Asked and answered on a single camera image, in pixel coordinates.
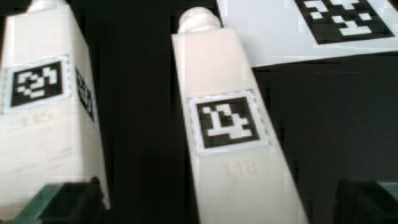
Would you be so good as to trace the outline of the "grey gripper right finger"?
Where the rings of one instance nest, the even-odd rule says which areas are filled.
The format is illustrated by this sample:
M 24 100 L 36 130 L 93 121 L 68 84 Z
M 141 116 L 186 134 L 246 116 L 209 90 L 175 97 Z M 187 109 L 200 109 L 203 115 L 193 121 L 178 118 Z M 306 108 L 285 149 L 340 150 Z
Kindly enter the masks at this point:
M 398 224 L 398 182 L 340 181 L 335 224 Z

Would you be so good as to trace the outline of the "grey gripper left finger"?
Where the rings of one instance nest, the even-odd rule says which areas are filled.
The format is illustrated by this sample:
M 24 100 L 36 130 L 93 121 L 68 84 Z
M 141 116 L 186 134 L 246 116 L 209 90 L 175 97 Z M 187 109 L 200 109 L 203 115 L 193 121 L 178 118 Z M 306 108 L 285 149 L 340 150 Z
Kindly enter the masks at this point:
M 106 224 L 100 179 L 49 184 L 6 224 Z

